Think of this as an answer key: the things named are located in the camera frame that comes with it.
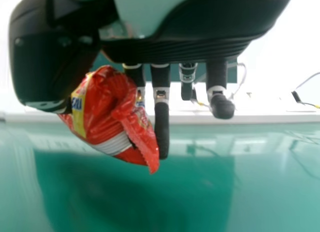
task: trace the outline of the white cable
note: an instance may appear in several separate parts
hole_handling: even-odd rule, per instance
[[[302,87],[304,84],[306,84],[306,82],[308,82],[310,79],[314,78],[315,76],[317,76],[317,75],[319,75],[319,74],[320,74],[320,72],[317,72],[317,73],[313,74],[312,76],[308,77],[308,79],[305,80],[303,83],[301,83],[299,86],[297,86],[297,87],[295,88],[295,90],[297,90],[298,88]]]
[[[244,63],[238,63],[237,66],[243,66],[244,67],[244,75],[243,75],[243,78],[239,84],[239,87],[238,89],[231,94],[231,96],[228,98],[228,100],[233,100],[234,99],[234,96],[238,93],[238,91],[241,89],[242,85],[245,83],[246,81],[246,78],[247,78],[247,67]]]

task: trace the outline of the robotic hand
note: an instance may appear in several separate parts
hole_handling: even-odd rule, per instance
[[[235,106],[223,95],[226,62],[268,32],[288,2],[23,0],[10,18],[14,89],[24,105],[70,113],[70,94],[101,50],[111,61],[125,63],[133,80],[138,76],[129,73],[130,66],[152,64],[155,131],[165,158],[169,149],[169,64],[181,63],[182,98],[188,100],[196,63],[205,62],[212,113],[220,119],[231,118]],[[144,84],[137,86],[143,95]]]

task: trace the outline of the white wall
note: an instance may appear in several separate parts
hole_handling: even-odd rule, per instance
[[[239,57],[247,87],[291,89],[320,71],[320,0],[291,0],[274,28]]]

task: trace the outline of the cable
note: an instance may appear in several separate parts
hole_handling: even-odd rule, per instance
[[[304,84],[306,84],[310,79],[314,78],[315,76],[317,76],[317,75],[319,75],[319,74],[320,74],[320,72],[317,72],[317,73],[313,74],[312,76],[308,77],[308,79],[305,80],[303,83],[301,83],[299,86],[297,86],[297,87],[295,88],[295,90],[297,90],[298,88],[302,87],[302,86],[303,86]]]
[[[301,83],[299,86],[297,86],[293,92],[291,92],[292,95],[294,96],[295,101],[296,101],[298,104],[309,105],[309,106],[315,107],[316,109],[320,109],[320,106],[319,106],[319,105],[315,105],[315,104],[312,104],[312,103],[307,103],[307,102],[301,101],[298,93],[296,92],[297,89],[299,89],[300,87],[302,87],[303,85],[305,85],[309,80],[311,80],[312,78],[314,78],[315,76],[317,76],[317,75],[319,75],[319,74],[320,74],[320,72],[317,72],[317,73],[313,74],[312,76],[308,77],[305,81],[303,81],[303,83]]]
[[[315,107],[316,109],[320,109],[320,106],[319,106],[319,105],[314,105],[314,104],[306,103],[306,102],[302,102],[302,101],[299,101],[299,102],[297,102],[297,103],[298,103],[298,104],[302,104],[302,105],[313,106],[313,107]]]
[[[247,78],[247,67],[246,67],[246,65],[244,63],[233,63],[228,68],[231,68],[231,67],[234,67],[234,66],[243,66],[244,67],[244,75],[243,75],[242,80],[241,80],[241,82],[239,84],[239,87],[237,88],[237,90],[235,92],[233,92],[231,94],[231,96],[228,98],[228,100],[234,100],[234,96],[239,92],[239,90],[241,89],[242,85],[245,83],[246,78]],[[201,77],[199,77],[197,80],[194,81],[194,85],[196,85],[198,82],[204,81],[205,78],[206,78],[206,74],[202,75]],[[196,98],[196,90],[195,89],[192,90],[192,94],[193,95],[192,95],[192,98],[191,98],[190,101],[193,104],[198,104],[200,106],[204,106],[204,107],[210,108],[208,105],[206,105],[206,104],[204,104],[202,102],[199,102],[197,100],[197,98]]]
[[[246,65],[245,65],[244,63],[237,63],[237,66],[243,66],[243,67],[244,67],[244,75],[243,75],[243,77],[242,77],[242,80],[241,80],[241,82],[240,82],[240,84],[239,84],[238,89],[237,89],[234,93],[231,94],[231,96],[228,98],[228,100],[233,100],[233,99],[234,99],[234,96],[235,96],[235,95],[238,93],[238,91],[241,89],[242,85],[245,83],[246,78],[247,78],[247,67],[246,67]]]

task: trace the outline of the robotic finger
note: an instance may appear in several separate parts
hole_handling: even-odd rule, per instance
[[[146,79],[143,64],[123,64],[125,74],[137,86],[137,106],[145,106]],[[152,64],[152,86],[154,94],[154,132],[159,146],[160,159],[166,159],[169,153],[169,94],[170,94],[170,65]]]
[[[170,143],[170,64],[151,64],[150,68],[154,94],[154,132],[159,146],[160,159],[166,159]]]

